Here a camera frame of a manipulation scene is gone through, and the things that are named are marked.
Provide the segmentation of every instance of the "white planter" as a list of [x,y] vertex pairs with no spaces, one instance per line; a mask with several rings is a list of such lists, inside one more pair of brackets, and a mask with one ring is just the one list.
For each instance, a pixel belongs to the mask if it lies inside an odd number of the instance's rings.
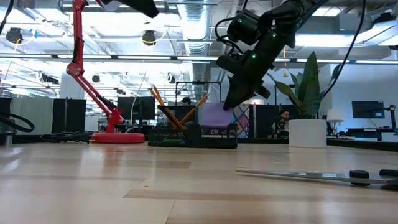
[[289,146],[326,148],[326,121],[321,119],[289,121]]

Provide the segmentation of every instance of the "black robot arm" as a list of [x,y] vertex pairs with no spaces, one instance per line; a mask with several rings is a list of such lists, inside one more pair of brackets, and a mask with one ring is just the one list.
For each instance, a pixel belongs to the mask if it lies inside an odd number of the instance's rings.
[[285,45],[295,47],[295,34],[308,18],[328,0],[288,0],[281,6],[257,16],[242,10],[230,23],[227,35],[233,42],[253,45],[243,54],[222,55],[216,61],[231,72],[229,91],[224,110],[234,108],[257,93],[268,98],[269,91],[262,86],[262,78]]

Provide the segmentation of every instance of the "computer monitor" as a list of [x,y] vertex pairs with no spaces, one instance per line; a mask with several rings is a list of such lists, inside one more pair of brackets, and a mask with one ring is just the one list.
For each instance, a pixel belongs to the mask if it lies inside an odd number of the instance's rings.
[[[118,108],[122,109],[122,117],[124,119],[130,119],[131,105],[134,102],[135,97],[118,97]],[[155,98],[152,96],[137,97],[132,111],[132,117],[134,120],[138,120],[139,117],[139,103],[142,102],[142,119],[143,120],[155,120]]]
[[353,118],[384,118],[383,101],[353,101]]

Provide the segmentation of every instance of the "table surface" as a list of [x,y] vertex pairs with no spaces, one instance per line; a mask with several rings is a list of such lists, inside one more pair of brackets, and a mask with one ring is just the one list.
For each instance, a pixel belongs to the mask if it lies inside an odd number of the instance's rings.
[[398,169],[395,152],[240,144],[0,146],[0,223],[396,223],[397,188],[235,170]]

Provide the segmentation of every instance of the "purple sticky note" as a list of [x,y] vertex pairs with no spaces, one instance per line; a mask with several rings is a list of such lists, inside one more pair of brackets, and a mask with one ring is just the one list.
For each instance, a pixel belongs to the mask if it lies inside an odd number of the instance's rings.
[[225,111],[222,103],[205,103],[202,105],[201,125],[211,127],[225,127],[231,124],[233,110]]

